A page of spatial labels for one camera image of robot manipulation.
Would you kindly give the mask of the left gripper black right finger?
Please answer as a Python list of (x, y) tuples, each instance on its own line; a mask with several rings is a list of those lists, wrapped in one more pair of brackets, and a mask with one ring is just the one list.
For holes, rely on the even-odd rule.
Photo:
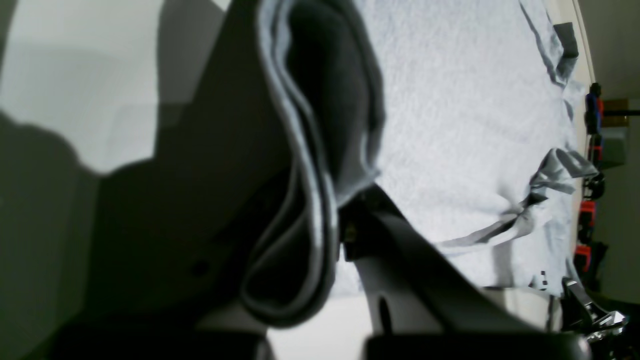
[(373, 334), (364, 360), (589, 360), (580, 335), (549, 333), (467, 282), (377, 186), (340, 212)]

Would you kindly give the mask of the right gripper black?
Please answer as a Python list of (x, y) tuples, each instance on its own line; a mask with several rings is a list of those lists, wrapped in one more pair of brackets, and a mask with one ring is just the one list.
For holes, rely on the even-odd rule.
[(628, 318), (617, 310), (608, 311), (590, 297), (583, 285), (569, 277), (562, 279), (563, 332), (585, 337), (590, 344), (610, 340), (624, 332)]

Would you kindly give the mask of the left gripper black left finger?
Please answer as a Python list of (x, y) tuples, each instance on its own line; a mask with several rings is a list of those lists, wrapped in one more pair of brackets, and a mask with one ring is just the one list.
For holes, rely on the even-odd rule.
[(291, 151), (259, 64), (258, 4), (234, 0), (222, 13), (203, 0), (165, 3), (150, 159), (99, 177), (61, 136), (32, 131), (43, 166), (70, 178), (71, 194), (54, 255), (61, 319), (32, 360), (266, 351), (264, 326), (237, 294), (287, 191)]

